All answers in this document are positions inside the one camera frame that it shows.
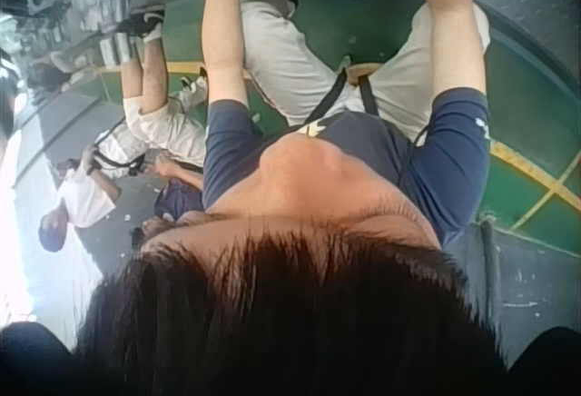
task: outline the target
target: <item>black strap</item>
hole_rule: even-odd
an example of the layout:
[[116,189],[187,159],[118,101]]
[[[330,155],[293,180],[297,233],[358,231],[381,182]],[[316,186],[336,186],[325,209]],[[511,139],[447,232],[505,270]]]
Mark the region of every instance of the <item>black strap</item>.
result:
[[125,116],[117,124],[113,125],[111,127],[111,129],[109,131],[107,131],[107,133],[105,133],[101,137],[99,137],[94,144],[97,146],[100,145],[103,142],[103,140],[105,140],[107,137],[109,137],[111,134],[113,134],[113,131],[115,131],[117,129],[117,127],[119,125],[121,125],[123,122],[125,122]]
[[369,82],[368,76],[363,75],[359,77],[359,89],[361,90],[361,100],[365,107],[365,113],[379,116],[378,103],[371,90],[371,83]]
[[305,121],[305,124],[310,124],[311,122],[315,122],[316,120],[325,117],[325,114],[327,114],[330,108],[339,99],[339,96],[343,91],[343,87],[345,87],[345,83],[347,83],[347,71],[343,69],[335,80],[335,84],[331,87],[330,91],[325,95],[319,105],[315,107],[315,109]]

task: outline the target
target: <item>leg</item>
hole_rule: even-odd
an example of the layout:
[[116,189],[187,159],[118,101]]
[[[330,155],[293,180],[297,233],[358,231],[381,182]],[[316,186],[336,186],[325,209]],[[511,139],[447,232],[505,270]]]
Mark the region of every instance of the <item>leg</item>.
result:
[[143,95],[143,68],[137,54],[137,49],[133,46],[134,58],[121,65],[121,87],[123,89],[123,110],[127,126],[135,135],[147,142],[147,137],[143,133],[139,121],[139,114],[142,110]]
[[[490,44],[488,20],[474,6],[483,52]],[[378,102],[379,115],[394,123],[413,140],[428,124],[433,101],[431,64],[431,17],[427,5],[422,6],[412,21],[408,41],[398,54],[385,63],[369,81]],[[362,109],[359,89],[348,100],[350,110]]]
[[167,79],[162,40],[151,40],[145,44],[139,127],[153,146],[167,149],[186,163],[202,166],[206,155],[205,131],[181,113],[179,107],[170,105]]
[[147,42],[143,71],[142,114],[156,112],[167,104],[168,76],[162,39]]
[[[287,0],[243,0],[241,10],[247,69],[289,124],[303,124],[337,76],[284,17]],[[351,90],[346,87],[345,98]]]

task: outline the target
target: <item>black hair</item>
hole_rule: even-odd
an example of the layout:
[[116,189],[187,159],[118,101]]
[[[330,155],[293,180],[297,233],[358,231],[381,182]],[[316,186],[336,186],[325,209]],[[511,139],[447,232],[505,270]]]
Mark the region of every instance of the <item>black hair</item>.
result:
[[146,241],[143,228],[133,228],[131,231],[129,231],[129,235],[131,235],[131,249],[133,249],[134,252],[139,252]]
[[117,394],[494,393],[495,333],[443,253],[333,233],[322,248],[267,234],[213,269],[137,253],[95,291],[74,355]]
[[63,249],[66,236],[61,234],[57,228],[43,228],[45,217],[46,215],[43,216],[40,221],[40,226],[38,227],[38,240],[40,240],[40,244],[42,244],[43,248],[48,252],[59,252]]

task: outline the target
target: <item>person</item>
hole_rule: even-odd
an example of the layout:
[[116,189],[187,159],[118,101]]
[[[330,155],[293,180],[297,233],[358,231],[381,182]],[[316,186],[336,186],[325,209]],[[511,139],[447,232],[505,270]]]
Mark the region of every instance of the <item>person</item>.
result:
[[[192,107],[204,103],[207,84],[202,79],[195,84],[186,83],[175,98],[168,98],[168,73],[162,47],[163,14],[159,6],[149,7],[136,12],[120,26],[123,31],[143,38],[145,70],[135,50],[134,58],[121,66],[124,122],[112,132],[100,134],[98,144],[86,148],[84,162],[81,161],[84,167],[76,167],[78,162],[70,160],[55,167],[61,171],[63,180],[58,204],[41,219],[38,230],[40,243],[47,251],[63,248],[68,223],[88,228],[115,208],[120,189],[113,180],[128,174],[130,168],[112,167],[99,156],[95,157],[97,148],[100,154],[119,164],[131,163],[154,148],[168,150],[185,163],[203,165],[205,130],[186,114]],[[97,172],[93,171],[94,162]]]
[[63,249],[68,224],[88,228],[109,214],[121,189],[102,170],[93,167],[96,146],[88,146],[76,169],[66,172],[57,205],[41,219],[38,238],[49,252]]
[[[292,0],[239,2],[205,2],[205,213],[103,281],[74,357],[156,394],[496,392],[496,334],[441,251],[487,180],[483,12],[427,0],[399,53],[336,94]],[[244,65],[284,134],[253,124]]]
[[150,237],[183,222],[185,216],[192,219],[203,212],[203,175],[175,162],[166,152],[158,154],[153,171],[168,182],[153,204],[154,217],[131,230],[132,249],[137,252]]

